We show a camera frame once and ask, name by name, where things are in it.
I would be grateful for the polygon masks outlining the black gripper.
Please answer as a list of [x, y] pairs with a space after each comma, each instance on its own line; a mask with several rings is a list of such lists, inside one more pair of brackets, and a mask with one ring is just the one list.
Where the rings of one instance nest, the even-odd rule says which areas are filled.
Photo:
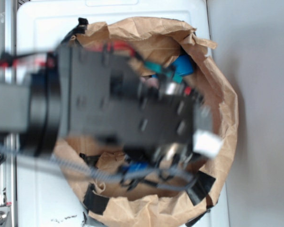
[[151, 87], [131, 70], [111, 70], [108, 91], [108, 143], [134, 161], [185, 164], [213, 159], [221, 150], [211, 109], [197, 91], [185, 94], [169, 79]]

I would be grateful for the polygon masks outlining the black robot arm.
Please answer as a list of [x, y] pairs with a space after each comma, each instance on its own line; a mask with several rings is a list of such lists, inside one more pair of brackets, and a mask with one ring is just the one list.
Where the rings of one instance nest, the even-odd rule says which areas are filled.
[[107, 47], [61, 46], [21, 84], [0, 82], [0, 134], [18, 133], [32, 156], [51, 153], [59, 137], [84, 135], [136, 162], [215, 158], [223, 141], [203, 97], [176, 83], [173, 68], [159, 79], [149, 87], [129, 57]]

